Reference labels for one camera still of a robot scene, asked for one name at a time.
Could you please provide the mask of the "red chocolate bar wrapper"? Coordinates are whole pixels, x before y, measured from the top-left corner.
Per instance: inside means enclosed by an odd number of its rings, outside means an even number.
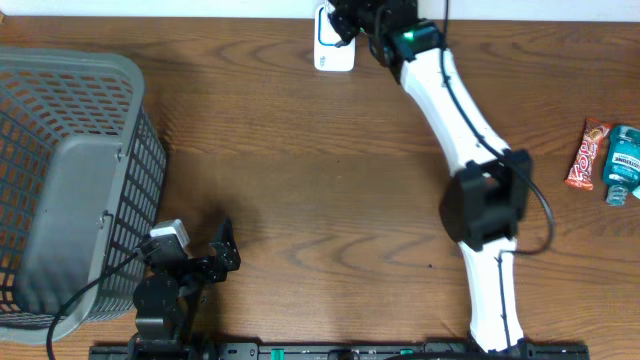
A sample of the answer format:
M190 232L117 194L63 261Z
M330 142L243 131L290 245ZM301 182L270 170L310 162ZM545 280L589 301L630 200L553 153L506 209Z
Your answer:
M586 118L582 140L575 160L564 180L572 188L592 191L594 188L592 175L593 165L603 140L608 136L612 125L595 118Z

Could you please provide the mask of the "teal mouthwash bottle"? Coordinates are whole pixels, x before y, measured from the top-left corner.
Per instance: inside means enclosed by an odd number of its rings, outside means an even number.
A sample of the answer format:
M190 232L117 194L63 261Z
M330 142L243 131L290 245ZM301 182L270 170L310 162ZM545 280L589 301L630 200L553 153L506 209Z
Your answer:
M608 187L606 203L623 206L627 196L639 186L639 130L617 125L609 136L609 149L603 171Z

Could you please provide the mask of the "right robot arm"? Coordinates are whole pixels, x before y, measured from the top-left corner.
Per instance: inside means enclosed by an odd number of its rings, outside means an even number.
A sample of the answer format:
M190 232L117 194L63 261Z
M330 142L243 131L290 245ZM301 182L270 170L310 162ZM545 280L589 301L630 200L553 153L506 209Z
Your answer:
M470 335L483 353L506 354L523 340L515 300L516 235L528 201L532 161L491 128L456 69L447 25L414 1L328 1L324 20L346 47L359 34L417 104L444 153L450 181L442 224L462 253L471 296Z

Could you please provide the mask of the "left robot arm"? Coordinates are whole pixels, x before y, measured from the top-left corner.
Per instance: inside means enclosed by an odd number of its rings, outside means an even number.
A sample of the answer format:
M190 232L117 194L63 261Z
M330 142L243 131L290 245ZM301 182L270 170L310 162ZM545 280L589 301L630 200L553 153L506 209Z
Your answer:
M131 359L216 359L214 345L192 326L201 296L240 268L241 258L230 219L225 219L208 246L211 255L191 257L190 238L181 220L154 226L138 253L151 270L135 288L137 333L130 339Z

